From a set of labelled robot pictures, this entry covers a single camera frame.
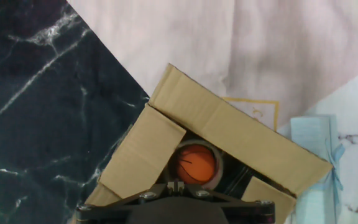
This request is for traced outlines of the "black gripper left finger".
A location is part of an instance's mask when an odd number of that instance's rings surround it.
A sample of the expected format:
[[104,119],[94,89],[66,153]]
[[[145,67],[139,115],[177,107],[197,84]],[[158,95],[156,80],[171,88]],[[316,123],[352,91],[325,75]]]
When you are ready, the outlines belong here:
[[177,183],[154,184],[151,188],[120,198],[113,191],[99,184],[75,210],[75,224],[124,223],[133,209],[158,199],[177,194]]

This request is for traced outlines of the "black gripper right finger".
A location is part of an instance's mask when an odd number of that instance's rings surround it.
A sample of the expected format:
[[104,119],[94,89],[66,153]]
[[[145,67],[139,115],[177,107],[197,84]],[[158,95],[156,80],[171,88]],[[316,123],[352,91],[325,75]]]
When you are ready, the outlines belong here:
[[179,223],[275,223],[275,204],[269,200],[245,202],[183,182],[176,183],[176,196],[184,198],[178,208]]

